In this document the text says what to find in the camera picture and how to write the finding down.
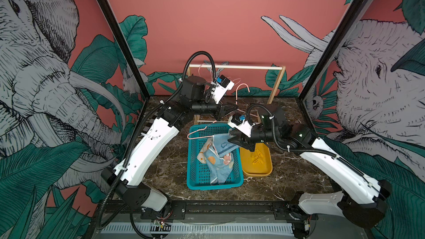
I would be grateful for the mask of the blue towel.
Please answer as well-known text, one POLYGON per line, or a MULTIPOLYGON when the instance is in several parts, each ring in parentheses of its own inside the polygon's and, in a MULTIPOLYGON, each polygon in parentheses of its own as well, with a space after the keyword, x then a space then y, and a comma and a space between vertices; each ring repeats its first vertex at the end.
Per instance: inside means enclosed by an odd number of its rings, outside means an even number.
POLYGON ((226 182, 234 166, 232 152, 227 152, 224 155, 218 154, 218 148, 214 147, 213 139, 209 138, 198 157, 210 170, 210 185, 221 185, 226 182))
POLYGON ((218 157, 224 157, 225 155, 239 148, 238 145, 229 142, 230 138, 231 136, 226 133, 213 135, 212 143, 218 157))

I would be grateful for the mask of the white orange lion towel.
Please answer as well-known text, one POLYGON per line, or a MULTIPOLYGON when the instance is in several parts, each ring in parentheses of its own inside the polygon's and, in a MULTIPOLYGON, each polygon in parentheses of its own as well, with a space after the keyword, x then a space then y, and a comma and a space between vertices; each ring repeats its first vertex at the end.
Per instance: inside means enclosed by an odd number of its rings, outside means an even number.
POLYGON ((232 154, 229 153, 224 157, 218 157, 213 146, 213 137, 207 139, 197 156, 198 161, 202 164, 211 164, 213 166, 230 166, 233 163, 232 154))

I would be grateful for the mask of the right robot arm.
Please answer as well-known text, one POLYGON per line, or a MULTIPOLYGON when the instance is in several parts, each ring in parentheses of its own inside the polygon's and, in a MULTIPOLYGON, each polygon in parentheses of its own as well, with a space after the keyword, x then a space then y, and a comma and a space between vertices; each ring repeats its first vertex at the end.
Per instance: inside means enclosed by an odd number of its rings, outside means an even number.
POLYGON ((230 143, 252 152, 258 143, 274 143, 280 152, 300 156, 340 186, 341 190, 335 193, 298 193, 288 204, 297 219, 314 214, 334 215, 370 229, 385 217, 392 185, 362 172, 306 125, 291 125, 281 107, 251 104, 245 114, 231 116, 228 125, 230 143))

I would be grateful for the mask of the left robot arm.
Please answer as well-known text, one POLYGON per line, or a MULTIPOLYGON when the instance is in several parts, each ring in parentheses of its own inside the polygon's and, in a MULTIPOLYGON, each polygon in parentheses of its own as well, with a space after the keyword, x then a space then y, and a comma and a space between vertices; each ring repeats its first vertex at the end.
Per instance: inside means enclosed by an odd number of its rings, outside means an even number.
POLYGON ((182 73, 182 83, 162 104, 158 104, 139 123, 135 132, 141 134, 149 120, 153 124, 140 142, 132 139, 124 160, 114 169, 104 169, 101 176, 110 185, 101 202, 96 219, 96 228, 104 229, 123 209, 131 211, 148 208, 167 216, 170 213, 169 199, 161 191, 142 181, 151 164, 163 148, 196 115, 210 115, 216 121, 237 110, 235 104, 222 104, 220 100, 232 88, 230 80, 218 77, 212 56, 205 51, 191 55, 182 73), (188 76, 187 71, 195 57, 204 55, 209 59, 212 81, 208 84, 199 76, 188 76))

